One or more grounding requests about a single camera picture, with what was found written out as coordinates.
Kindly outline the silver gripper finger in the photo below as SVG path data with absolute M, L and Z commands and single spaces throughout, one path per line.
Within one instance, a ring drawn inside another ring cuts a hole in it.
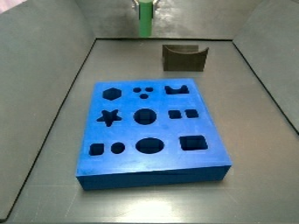
M 158 4 L 159 4 L 160 0 L 154 0 L 154 8 L 158 8 Z
M 136 11 L 139 11 L 139 1 L 138 1 L 138 0 L 132 0 L 132 4 L 134 4 L 132 8 L 134 8 Z

